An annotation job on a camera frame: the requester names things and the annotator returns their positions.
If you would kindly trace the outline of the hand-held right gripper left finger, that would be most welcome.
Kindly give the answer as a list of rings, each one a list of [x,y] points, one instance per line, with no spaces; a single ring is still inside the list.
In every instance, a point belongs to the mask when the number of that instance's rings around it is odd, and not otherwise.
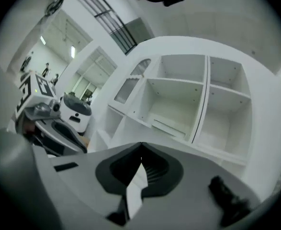
[[[96,153],[49,158],[34,147],[34,219],[43,230],[141,230],[137,216],[124,225],[113,221],[123,212],[121,195],[104,190],[96,167],[104,159],[127,153],[137,144],[127,144]]]

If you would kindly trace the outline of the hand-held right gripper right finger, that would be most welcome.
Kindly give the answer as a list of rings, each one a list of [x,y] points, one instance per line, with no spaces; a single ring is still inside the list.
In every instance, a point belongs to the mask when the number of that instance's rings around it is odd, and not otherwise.
[[[152,144],[176,158],[183,166],[180,183],[166,196],[145,198],[137,214],[127,223],[129,230],[219,230],[223,215],[208,185],[220,176],[225,185],[250,208],[260,204],[253,190],[217,163],[194,154]]]

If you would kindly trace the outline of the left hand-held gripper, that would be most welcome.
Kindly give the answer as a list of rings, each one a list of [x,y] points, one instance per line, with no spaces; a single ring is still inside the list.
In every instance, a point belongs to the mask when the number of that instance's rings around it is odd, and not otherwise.
[[[63,156],[66,148],[64,138],[87,153],[87,147],[78,134],[75,135],[65,123],[53,120],[59,118],[61,112],[55,87],[51,83],[41,75],[29,72],[19,89],[23,96],[15,109],[17,133],[24,132],[24,119],[27,118],[35,121],[34,140],[48,154]]]

